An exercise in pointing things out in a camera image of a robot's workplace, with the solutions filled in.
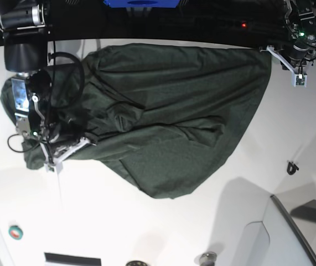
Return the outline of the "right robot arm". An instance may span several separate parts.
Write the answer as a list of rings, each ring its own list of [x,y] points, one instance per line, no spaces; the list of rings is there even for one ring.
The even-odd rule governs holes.
[[[47,165],[66,160],[85,145],[89,139],[72,135],[61,139],[61,126],[51,103],[55,73],[45,70],[58,57],[68,58],[79,71],[79,89],[64,106],[76,104],[84,91],[85,74],[81,61],[67,52],[48,52],[48,41],[53,26],[51,1],[0,1],[0,31],[4,41],[4,62],[11,79],[15,107],[15,125],[18,135],[35,141],[45,156]]]

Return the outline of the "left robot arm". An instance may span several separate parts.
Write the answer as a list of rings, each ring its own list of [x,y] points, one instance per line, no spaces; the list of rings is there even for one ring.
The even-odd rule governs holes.
[[[281,50],[281,56],[292,67],[316,60],[316,16],[312,2],[282,1],[282,17],[288,43]]]

